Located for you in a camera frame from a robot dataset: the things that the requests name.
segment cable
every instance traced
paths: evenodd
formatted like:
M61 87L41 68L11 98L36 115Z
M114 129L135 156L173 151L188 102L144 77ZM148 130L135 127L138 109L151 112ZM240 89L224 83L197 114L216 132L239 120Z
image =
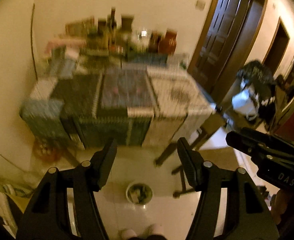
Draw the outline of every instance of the cable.
M4 158L6 161L8 161L11 165L15 166L15 167L16 167L17 169L19 169L20 171L22 171L22 172L28 172L28 171L23 170L22 168L19 168L17 165L15 165L14 163L12 163L10 160L8 160L7 158L5 158L3 155L0 154L0 156L1 156L2 158Z
M36 70L36 63L35 63L35 56L34 56L34 47L32 43L32 27L34 24L34 12L35 12L35 4L32 5L32 12L31 12L31 23L30 23L30 45L31 45L31 56L32 56L32 62L34 64L34 71L36 76L36 81L38 80L37 76L37 70Z

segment tiled floor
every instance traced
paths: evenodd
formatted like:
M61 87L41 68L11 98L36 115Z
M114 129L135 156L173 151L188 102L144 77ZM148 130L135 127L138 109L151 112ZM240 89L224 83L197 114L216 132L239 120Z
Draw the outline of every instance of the tiled floor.
M263 123L256 130L262 133L267 133L265 127L263 126ZM251 161L250 156L238 150L234 150L234 152L236 154L239 166L247 170L247 172L249 173L250 177L256 185L265 185L271 196L278 192L279 188L275 187L274 185L264 181L263 179L257 176L258 166Z
M201 150L227 147L225 137L225 131L219 129L202 146ZM101 149L79 151L76 157L80 162L89 160L98 150ZM172 176L171 171L181 162L178 154L175 153L161 167L156 168L153 164L154 159L162 151L162 148L118 147L108 181L100 192L95 193L102 221L111 240L119 239L119 231L126 228L135 230L140 236L146 236L148 226L154 223L163 225L168 240L186 238L200 193L182 195L179 199L172 197L175 190L181 190L181 182L179 174ZM239 165L249 169L248 172L254 181L261 184L259 178L255 176L255 165L250 161L250 158L246 158L246 155L241 153L237 153L236 157ZM31 165L37 167L38 173L44 174L49 166L37 163L33 160ZM56 166L60 170L72 168L63 158L50 166ZM127 201L126 188L133 181L146 183L153 190L153 198L147 205L136 206ZM220 203L215 235L220 235L223 229L226 190L221 192Z

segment chair leg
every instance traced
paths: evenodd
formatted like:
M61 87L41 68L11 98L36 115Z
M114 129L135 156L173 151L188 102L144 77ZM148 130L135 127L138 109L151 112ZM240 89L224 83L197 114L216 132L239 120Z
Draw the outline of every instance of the chair leg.
M183 167L182 165L178 166L176 169L174 169L172 172L171 172L171 175L175 175L177 174L178 172L180 172L180 170L183 170Z
M208 141L208 139L210 138L211 136L208 136L206 135L196 146L195 146L195 151L199 151L200 148L202 147L202 145L205 144L206 141Z
M167 148L162 152L162 154L154 160L156 166L161 166L165 160L168 159L170 155L174 153L177 149L177 143L170 143Z
M198 138L190 145L191 149L195 148L202 140L206 139L207 133L202 129L202 133L199 134Z
M194 192L194 189L193 188L190 188L190 189L186 189L186 181L185 181L185 174L184 174L184 169L183 169L183 166L179 166L177 167L176 169L174 169L171 174L172 175L175 175L177 173L180 173L180 179L181 179L181 187L182 187L182 191L175 191L173 193L173 197L174 198L179 198L180 195L183 195L183 194L188 194L188 193L191 193L191 192Z

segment light switch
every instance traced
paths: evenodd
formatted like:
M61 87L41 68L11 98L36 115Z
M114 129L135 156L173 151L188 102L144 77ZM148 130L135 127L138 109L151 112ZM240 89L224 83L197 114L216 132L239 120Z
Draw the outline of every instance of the light switch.
M206 2L204 0L197 0L196 9L203 11L205 9Z

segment white shoe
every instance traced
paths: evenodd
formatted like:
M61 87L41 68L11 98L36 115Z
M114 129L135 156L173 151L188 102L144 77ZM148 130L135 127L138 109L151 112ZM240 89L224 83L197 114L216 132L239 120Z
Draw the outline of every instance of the white shoe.
M133 238L133 237L137 237L137 234L136 234L135 231L132 230L132 229L124 230L124 231L122 231L122 233L121 233L121 238L122 238L123 240L128 240L128 239Z
M164 233L164 230L163 230L162 225L160 225L160 224L153 224L149 227L149 230L148 230L149 236L151 236L151 235L163 236L164 235L163 233Z

